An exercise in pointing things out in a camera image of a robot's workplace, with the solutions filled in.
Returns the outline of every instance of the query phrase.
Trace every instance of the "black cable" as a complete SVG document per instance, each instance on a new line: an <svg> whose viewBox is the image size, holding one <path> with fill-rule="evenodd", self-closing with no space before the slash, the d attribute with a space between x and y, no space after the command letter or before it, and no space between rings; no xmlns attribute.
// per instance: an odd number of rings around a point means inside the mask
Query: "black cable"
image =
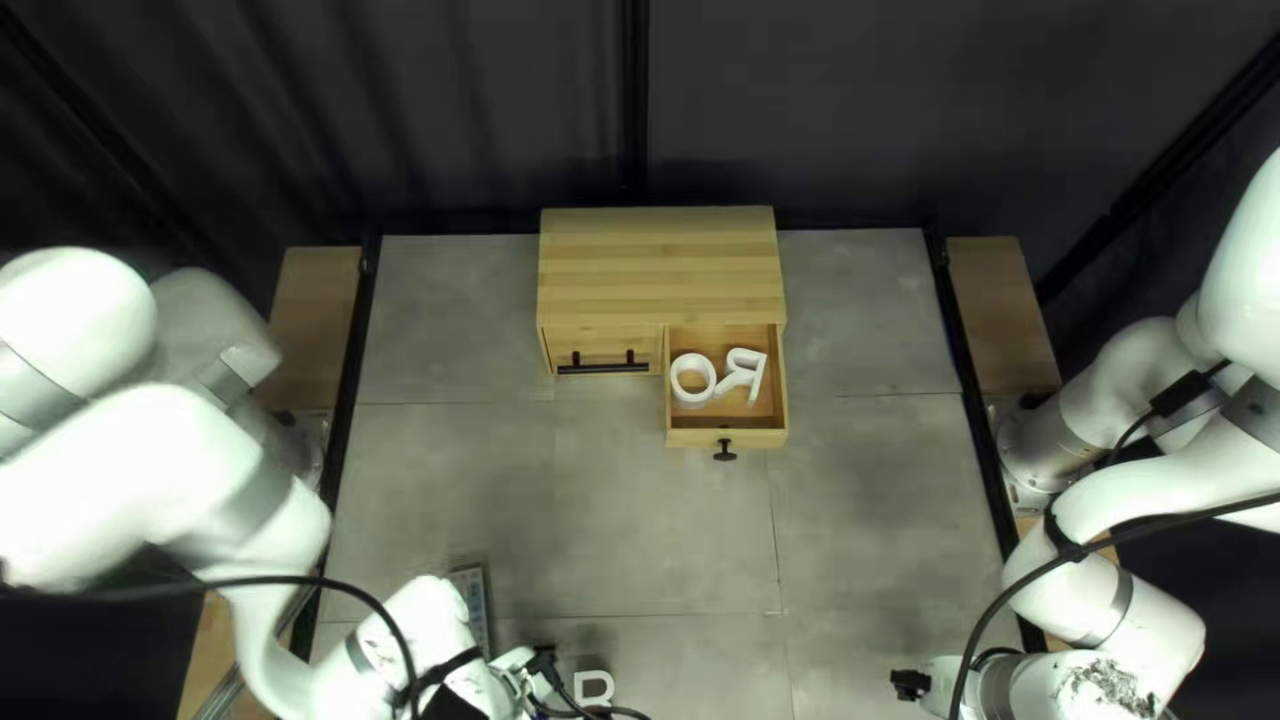
<svg viewBox="0 0 1280 720"><path fill-rule="evenodd" d="M535 708L538 708L539 712L541 712L543 715L545 715L548 717L588 717L588 719L595 717L596 720L609 720L614 715L623 715L626 717L635 717L636 720L653 720L652 717L649 717L644 712L640 712L639 710L634 710L634 708L630 708L630 707L622 707L621 705L612 705L609 707L593 705L590 707L585 707L584 708L582 706L580 706L576 702L573 702L573 700L570 698L567 694L564 694L564 693L562 693L559 691L557 691L557 692L561 694L561 697L564 700L564 702L570 703L571 707L577 707L579 710L572 710L572 711L570 711L570 710L558 710L558 708L552 707L552 706L547 705L545 702L538 700L536 697L534 697L532 693L530 693L526 697L529 698L529 702Z"/></svg>
<svg viewBox="0 0 1280 720"><path fill-rule="evenodd" d="M631 710L630 707L622 707L621 705L611 705L608 707L593 705L590 707L582 707L579 705L568 691L564 689L564 684L561 683L556 688L556 693L573 710L579 711L582 717L590 717L593 714L602 716L600 720L611 720L614 715L626 715L627 717L637 717L639 720L650 720L648 715L640 712L639 710Z"/></svg>
<svg viewBox="0 0 1280 720"><path fill-rule="evenodd" d="M1217 365L1213 365L1208 370L1204 370L1204 377L1206 378L1212 378L1213 375L1221 373L1222 370L1225 370L1230 365L1231 365L1231 361L1224 357L1222 360L1217 361Z"/></svg>
<svg viewBox="0 0 1280 720"><path fill-rule="evenodd" d="M1129 442L1129 438L1133 437L1133 433L1138 432L1138 428L1146 425L1147 421L1155 418L1156 415L1157 413L1155 410L1147 410L1146 413L1142 414L1140 418L1134 420L1133 424L1129 425L1129 429L1126 429L1124 434L1120 436L1120 439L1116 441L1115 447L1112 447L1111 451L1103 455L1102 460L1098 461L1098 470L1114 462L1116 459L1116 454L1120 452L1120 448L1124 447L1124 443Z"/></svg>
<svg viewBox="0 0 1280 720"><path fill-rule="evenodd" d="M401 655L404 657L406 676L410 678L410 717L413 720L420 720L419 716L419 696L422 688L417 687L417 666L413 665L413 652L408 647L408 641L404 638L404 633L401 630L399 625L396 624L396 619L392 618L390 612L383 607L378 598L369 594L367 592L357 588L356 585L343 583L342 580L333 580L329 578L321 578L316 575L259 575L251 578L228 578L225 580L188 580L180 583L164 583L155 585L143 585L137 588L115 588L115 589L99 589L99 591L86 591L73 594L60 594L60 593L28 593L23 591L5 592L0 593L0 601L5 598L40 598L41 601L54 601L54 602L105 602L105 603L123 603L123 602L140 602L145 600L159 600L164 597L179 597L184 594L205 593L209 591L216 591L223 588L241 588L251 585L301 585L301 587L317 587L330 591L344 592L365 605L367 605L383 623L387 624L387 629L390 630L392 637L396 638L396 644L399 646ZM392 716L398 714L399 708L392 710Z"/></svg>
<svg viewBox="0 0 1280 720"><path fill-rule="evenodd" d="M1023 655L1023 651L1015 647L988 647L987 650L978 653L978 657L973 660L973 665L969 666L970 670L982 670L982 666L987 664L988 660L997 655Z"/></svg>
<svg viewBox="0 0 1280 720"><path fill-rule="evenodd" d="M584 717L585 720L604 720L599 715L579 705L577 701L573 700L573 696L568 694L568 691L564 689L564 683L554 683L553 687L556 688L556 694L561 696L561 700L563 700L570 708L576 711L580 717Z"/></svg>
<svg viewBox="0 0 1280 720"><path fill-rule="evenodd" d="M626 715L627 717L635 717L636 720L653 720L652 717L649 717L644 712L640 712L639 710L622 707L621 705L611 705L609 707L595 707L593 705L591 710L596 712L603 712L605 717L612 717L613 715Z"/></svg>
<svg viewBox="0 0 1280 720"><path fill-rule="evenodd" d="M541 712L548 717L581 717L581 715L579 715L577 712L571 712L568 710L557 710L547 705L545 702L538 700L538 696L535 696L534 693L529 693L525 697L529 698L530 705L536 707L539 712Z"/></svg>
<svg viewBox="0 0 1280 720"><path fill-rule="evenodd" d="M978 641L982 639L983 630L991 624L991 620L996 616L996 612L1005 606L1006 602L1015 594L1018 594L1023 588L1034 583L1036 580L1043 578L1044 575L1052 573L1053 570L1073 562L1078 559L1087 557L1088 555L1097 552L1100 550L1111 547L1114 544L1120 544L1123 542L1129 542L1132 539L1143 538L1147 536L1153 536L1156 533L1167 530L1170 528L1176 528L1179 525L1187 525L1189 523L1197 523L1199 520L1207 520L1210 518L1216 518L1219 515L1230 515L1231 512L1240 512L1243 510L1252 510L1254 507L1262 507L1263 505L1271 505L1274 502L1280 502L1280 492L1272 492L1262 495L1251 500L1240 500L1236 502L1228 502L1226 505L1219 505L1206 510L1197 510L1194 512L1181 512L1178 515L1161 516L1155 520L1148 520L1138 527L1129 528L1128 530L1121 530L1114 533L1110 537L1093 541L1080 546L1080 551L1070 555L1059 555L1053 560L1036 568L1030 573L1023 575L1018 582L1005 588L1005 592L996 596L996 600L987 606L982 616L974 624L973 630L969 633L969 641L965 643L964 655L960 656L960 673L956 675L956 684L951 692L951 710L947 712L948 720L960 719L960 705L964 701L965 680L969 674L969 667L973 665L973 656L978 651Z"/></svg>

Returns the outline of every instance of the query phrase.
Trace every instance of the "wooden cabinet top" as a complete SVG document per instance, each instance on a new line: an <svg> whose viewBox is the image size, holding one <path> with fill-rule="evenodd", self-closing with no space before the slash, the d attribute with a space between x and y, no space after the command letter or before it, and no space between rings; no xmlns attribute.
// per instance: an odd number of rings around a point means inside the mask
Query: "wooden cabinet top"
<svg viewBox="0 0 1280 720"><path fill-rule="evenodd" d="M773 209L543 210L539 325L786 323Z"/></svg>

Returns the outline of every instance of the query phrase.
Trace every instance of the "black drawer knob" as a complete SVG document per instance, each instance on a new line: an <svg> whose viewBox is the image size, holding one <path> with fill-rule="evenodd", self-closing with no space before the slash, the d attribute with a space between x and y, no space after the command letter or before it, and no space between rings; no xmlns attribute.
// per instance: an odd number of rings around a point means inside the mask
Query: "black drawer knob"
<svg viewBox="0 0 1280 720"><path fill-rule="evenodd" d="M737 454L728 451L728 443L731 443L733 441L731 441L727 437L722 437L722 438L719 438L716 442L721 443L721 451L717 452L716 455L712 455L713 460L719 460L722 462L728 462L730 460L737 460Z"/></svg>

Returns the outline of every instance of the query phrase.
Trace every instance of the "black bar handle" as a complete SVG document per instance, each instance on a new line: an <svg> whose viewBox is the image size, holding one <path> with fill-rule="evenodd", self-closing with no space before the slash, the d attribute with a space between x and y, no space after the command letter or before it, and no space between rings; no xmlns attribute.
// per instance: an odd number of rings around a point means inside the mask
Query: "black bar handle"
<svg viewBox="0 0 1280 720"><path fill-rule="evenodd" d="M584 365L582 354L573 351L572 365L559 365L556 368L557 375L586 375L589 373L648 373L648 363L636 363L636 351L627 350L626 363L605 363L603 365Z"/></svg>

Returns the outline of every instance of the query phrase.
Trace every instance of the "drawer handle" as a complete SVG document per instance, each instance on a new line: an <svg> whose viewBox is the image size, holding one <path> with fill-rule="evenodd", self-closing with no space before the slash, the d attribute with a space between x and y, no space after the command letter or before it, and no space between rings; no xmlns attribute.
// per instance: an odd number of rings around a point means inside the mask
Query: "drawer handle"
<svg viewBox="0 0 1280 720"><path fill-rule="evenodd" d="M716 442L721 443L721 451L717 452L716 455L712 455L712 460L719 460L722 462L728 462L730 460L737 460L737 454L728 451L728 443L733 441L731 441L727 437L722 437Z"/></svg>
<svg viewBox="0 0 1280 720"><path fill-rule="evenodd" d="M605 363L603 365L584 365L582 354L573 351L572 365L559 365L556 368L558 375L585 375L588 373L648 373L648 363L636 363L636 351L627 350L626 363Z"/></svg>

